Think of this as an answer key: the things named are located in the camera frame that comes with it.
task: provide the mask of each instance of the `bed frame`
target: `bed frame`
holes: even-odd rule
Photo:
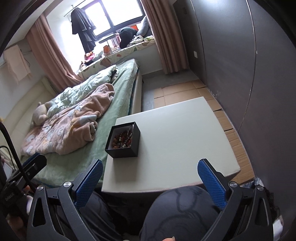
[[[35,84],[13,107],[11,112],[4,120],[4,125],[11,137],[18,157],[21,157],[20,148],[22,141],[30,130],[31,119],[34,110],[37,108],[38,102],[45,103],[50,101],[57,93],[52,89],[46,77],[43,77]],[[136,76],[135,89],[133,92],[131,114],[141,112],[142,99],[142,75],[138,72]],[[7,146],[7,143],[2,134],[0,134],[0,145]],[[10,159],[7,150],[2,148],[1,155]]]

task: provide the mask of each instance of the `gray pants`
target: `gray pants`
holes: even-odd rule
[[[99,194],[94,192],[80,213],[100,241],[122,241]],[[176,241],[198,241],[218,214],[219,209],[210,195],[200,187],[169,190],[152,204],[140,232],[140,240],[162,241],[174,236]]]

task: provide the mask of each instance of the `hand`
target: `hand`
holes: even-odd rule
[[[164,239],[163,241],[176,241],[175,237]]]

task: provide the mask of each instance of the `open box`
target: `open box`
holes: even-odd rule
[[[132,132],[131,146],[125,147],[125,148],[117,148],[117,149],[113,148],[112,143],[115,136],[124,131],[131,130],[132,125],[134,125],[134,128]],[[135,157],[135,156],[138,156],[139,140],[140,140],[140,130],[135,122],[112,126],[108,140],[107,140],[105,151],[113,158]]]

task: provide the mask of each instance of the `silver screw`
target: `silver screw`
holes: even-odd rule
[[[68,187],[70,187],[71,185],[72,185],[71,182],[65,182],[65,183],[64,183],[64,187],[65,187],[65,188],[68,188]]]
[[[230,185],[232,188],[236,188],[236,187],[237,187],[237,183],[236,183],[236,182],[230,182],[229,185]]]
[[[43,186],[42,185],[40,185],[40,186],[37,187],[37,191],[41,191],[42,189],[43,189]]]
[[[258,188],[259,191],[263,191],[264,190],[264,187],[261,186],[261,185],[258,185],[257,188]]]

